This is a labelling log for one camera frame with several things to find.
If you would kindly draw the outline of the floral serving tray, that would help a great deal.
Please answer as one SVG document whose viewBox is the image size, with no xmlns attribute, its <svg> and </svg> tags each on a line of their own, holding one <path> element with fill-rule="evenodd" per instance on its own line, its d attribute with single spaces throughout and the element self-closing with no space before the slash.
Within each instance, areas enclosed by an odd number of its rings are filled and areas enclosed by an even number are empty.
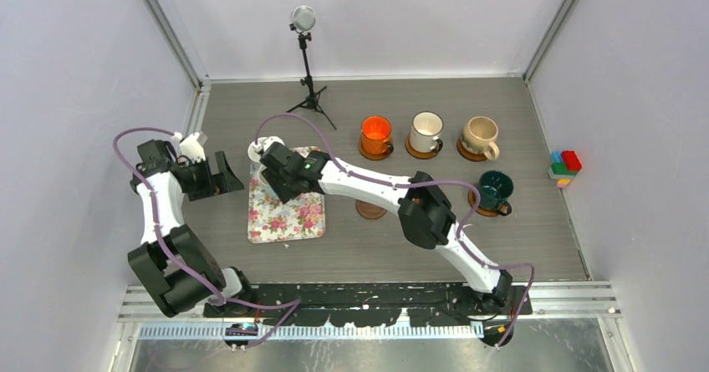
<svg viewBox="0 0 709 372">
<path fill-rule="evenodd" d="M 258 186 L 256 173 L 263 166 L 252 154 L 248 186 L 247 238 L 251 243 L 270 243 L 322 237 L 326 230 L 324 196 L 301 194 L 283 204 Z"/>
</svg>

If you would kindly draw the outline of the dark walnut small coaster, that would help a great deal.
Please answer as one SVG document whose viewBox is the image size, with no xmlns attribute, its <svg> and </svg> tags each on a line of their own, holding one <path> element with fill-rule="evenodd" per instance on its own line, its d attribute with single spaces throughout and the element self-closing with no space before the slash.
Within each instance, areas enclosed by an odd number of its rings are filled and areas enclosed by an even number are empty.
<svg viewBox="0 0 709 372">
<path fill-rule="evenodd" d="M 387 210 L 381 206 L 359 200 L 355 202 L 355 210 L 361 217 L 367 220 L 377 220 L 387 213 Z"/>
</svg>

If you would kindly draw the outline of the orange mug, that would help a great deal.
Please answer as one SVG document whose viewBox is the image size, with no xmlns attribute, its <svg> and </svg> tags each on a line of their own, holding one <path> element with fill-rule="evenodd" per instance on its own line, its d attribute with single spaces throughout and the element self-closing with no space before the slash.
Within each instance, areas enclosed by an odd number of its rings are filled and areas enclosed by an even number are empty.
<svg viewBox="0 0 709 372">
<path fill-rule="evenodd" d="M 365 118 L 360 126 L 360 136 L 365 136 L 372 140 L 391 140 L 391 133 L 392 127 L 390 122 L 380 115 L 372 115 Z"/>
</svg>

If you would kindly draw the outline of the glossy brown wooden coaster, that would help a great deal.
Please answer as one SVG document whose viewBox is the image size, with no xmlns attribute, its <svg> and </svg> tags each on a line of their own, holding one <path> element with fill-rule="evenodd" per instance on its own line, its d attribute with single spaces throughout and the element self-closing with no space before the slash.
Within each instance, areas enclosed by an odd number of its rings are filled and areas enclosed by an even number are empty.
<svg viewBox="0 0 709 372">
<path fill-rule="evenodd" d="M 389 139 L 372 140 L 365 136 L 359 139 L 360 154 L 371 161 L 382 161 L 394 151 L 394 145 Z"/>
</svg>

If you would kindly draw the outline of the light brown wooden coaster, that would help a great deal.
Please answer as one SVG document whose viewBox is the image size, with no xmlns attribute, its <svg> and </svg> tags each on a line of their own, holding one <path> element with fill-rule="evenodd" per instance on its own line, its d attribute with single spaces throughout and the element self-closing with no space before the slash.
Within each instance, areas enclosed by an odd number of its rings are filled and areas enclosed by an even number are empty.
<svg viewBox="0 0 709 372">
<path fill-rule="evenodd" d="M 435 140 L 435 143 L 436 143 L 436 144 L 435 144 L 435 146 L 434 146 L 434 148 L 433 148 L 432 151 L 421 152 L 421 151 L 416 150 L 416 149 L 412 146 L 412 144 L 411 144 L 411 138 L 410 138 L 410 136 L 408 136 L 408 137 L 406 138 L 405 148 L 406 148 L 406 151 L 407 151 L 412 157 L 414 157 L 414 158 L 416 158 L 416 159 L 419 159 L 419 160 L 429 160 L 429 159 L 435 158 L 435 157 L 440 153 L 440 151 L 441 151 L 441 149 L 442 149 L 443 142 L 442 142 L 441 139 L 436 139 L 436 140 Z"/>
</svg>

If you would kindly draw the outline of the cream brown-rim mug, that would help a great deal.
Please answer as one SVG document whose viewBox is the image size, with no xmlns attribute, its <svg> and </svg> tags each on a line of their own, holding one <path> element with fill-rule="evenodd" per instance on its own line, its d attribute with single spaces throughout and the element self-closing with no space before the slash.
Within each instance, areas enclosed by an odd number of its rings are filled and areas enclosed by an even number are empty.
<svg viewBox="0 0 709 372">
<path fill-rule="evenodd" d="M 416 114 L 411 123 L 409 144 L 411 149 L 422 155 L 436 156 L 442 149 L 442 118 L 430 111 Z"/>
</svg>

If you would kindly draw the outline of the small orange-brown coaster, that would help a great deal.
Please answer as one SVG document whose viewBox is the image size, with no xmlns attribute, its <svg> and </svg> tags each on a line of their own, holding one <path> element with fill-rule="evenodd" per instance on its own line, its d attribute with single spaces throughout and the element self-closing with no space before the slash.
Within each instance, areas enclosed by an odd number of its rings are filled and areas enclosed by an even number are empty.
<svg viewBox="0 0 709 372">
<path fill-rule="evenodd" d="M 497 210 L 488 210 L 481 208 L 477 204 L 477 199 L 473 191 L 469 191 L 467 195 L 467 200 L 468 203 L 471 207 L 474 207 L 476 210 L 476 213 L 483 216 L 483 217 L 498 217 L 501 216 L 503 211 L 506 209 L 505 206 L 500 206 Z"/>
</svg>

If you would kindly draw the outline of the orange-brown wooden coaster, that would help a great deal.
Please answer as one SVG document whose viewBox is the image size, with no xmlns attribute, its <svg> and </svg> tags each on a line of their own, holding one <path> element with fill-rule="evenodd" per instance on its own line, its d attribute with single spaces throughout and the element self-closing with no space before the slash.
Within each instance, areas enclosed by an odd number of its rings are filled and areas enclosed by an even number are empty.
<svg viewBox="0 0 709 372">
<path fill-rule="evenodd" d="M 474 162 L 487 161 L 487 157 L 484 154 L 475 154 L 475 153 L 471 153 L 469 150 L 467 150 L 465 148 L 465 146 L 463 145 L 461 139 L 458 139 L 458 141 L 457 141 L 457 151 L 464 159 L 466 159 L 468 161 L 474 161 Z"/>
</svg>

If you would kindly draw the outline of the beige mug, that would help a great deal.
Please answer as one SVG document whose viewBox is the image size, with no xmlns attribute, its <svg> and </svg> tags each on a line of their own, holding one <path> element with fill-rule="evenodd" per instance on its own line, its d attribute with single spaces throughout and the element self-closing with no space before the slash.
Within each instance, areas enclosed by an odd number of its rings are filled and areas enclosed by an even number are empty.
<svg viewBox="0 0 709 372">
<path fill-rule="evenodd" d="M 471 153 L 484 154 L 489 161 L 500 156 L 497 146 L 497 124 L 486 116 L 471 118 L 463 127 L 459 139 Z"/>
</svg>

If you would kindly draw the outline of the dark green mug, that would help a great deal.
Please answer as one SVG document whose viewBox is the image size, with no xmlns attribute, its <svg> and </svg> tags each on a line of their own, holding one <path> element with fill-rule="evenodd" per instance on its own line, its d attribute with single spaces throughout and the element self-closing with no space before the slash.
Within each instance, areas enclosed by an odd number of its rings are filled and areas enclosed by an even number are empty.
<svg viewBox="0 0 709 372">
<path fill-rule="evenodd" d="M 512 214 L 509 198 L 514 191 L 514 183 L 510 176 L 501 171 L 486 171 L 477 182 L 480 193 L 479 209 L 506 217 Z"/>
</svg>

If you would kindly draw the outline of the light blue white mug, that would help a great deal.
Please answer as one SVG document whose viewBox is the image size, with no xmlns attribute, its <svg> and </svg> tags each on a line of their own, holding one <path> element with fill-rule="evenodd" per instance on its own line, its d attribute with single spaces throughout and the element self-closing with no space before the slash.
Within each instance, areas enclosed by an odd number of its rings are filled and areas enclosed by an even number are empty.
<svg viewBox="0 0 709 372">
<path fill-rule="evenodd" d="M 275 193 L 274 189 L 269 185 L 268 181 L 266 178 L 262 175 L 260 171 L 256 173 L 257 176 L 257 181 L 258 181 L 258 186 L 259 188 L 265 193 L 270 195 L 271 197 L 278 198 L 278 195 Z"/>
</svg>

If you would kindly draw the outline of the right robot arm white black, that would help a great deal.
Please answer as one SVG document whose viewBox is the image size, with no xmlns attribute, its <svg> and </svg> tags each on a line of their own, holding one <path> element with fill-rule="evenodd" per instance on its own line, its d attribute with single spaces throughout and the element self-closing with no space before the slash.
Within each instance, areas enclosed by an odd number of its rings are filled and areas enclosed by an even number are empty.
<svg viewBox="0 0 709 372">
<path fill-rule="evenodd" d="M 511 301 L 512 277 L 486 257 L 467 237 L 463 225 L 435 181 L 425 172 L 391 176 L 353 166 L 328 153 L 307 155 L 290 150 L 276 139 L 251 145 L 250 156 L 263 165 L 263 178 L 286 203 L 304 193 L 346 196 L 397 215 L 411 244 L 440 253 L 477 293 L 487 313 L 500 313 Z"/>
</svg>

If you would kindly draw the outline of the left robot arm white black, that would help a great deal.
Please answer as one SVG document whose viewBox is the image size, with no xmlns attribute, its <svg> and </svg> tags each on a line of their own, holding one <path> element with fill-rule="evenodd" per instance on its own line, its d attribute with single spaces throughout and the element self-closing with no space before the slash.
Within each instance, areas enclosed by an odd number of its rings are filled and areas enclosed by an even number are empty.
<svg viewBox="0 0 709 372">
<path fill-rule="evenodd" d="M 215 303 L 214 289 L 234 315 L 248 316 L 257 303 L 250 282 L 237 268 L 218 265 L 181 211 L 185 199 L 197 201 L 243 190 L 225 153 L 216 152 L 217 172 L 213 173 L 203 150 L 187 154 L 167 140 L 149 140 L 137 152 L 140 162 L 130 186 L 141 199 L 145 230 L 140 245 L 127 255 L 131 270 L 168 318 L 202 300 Z"/>
</svg>

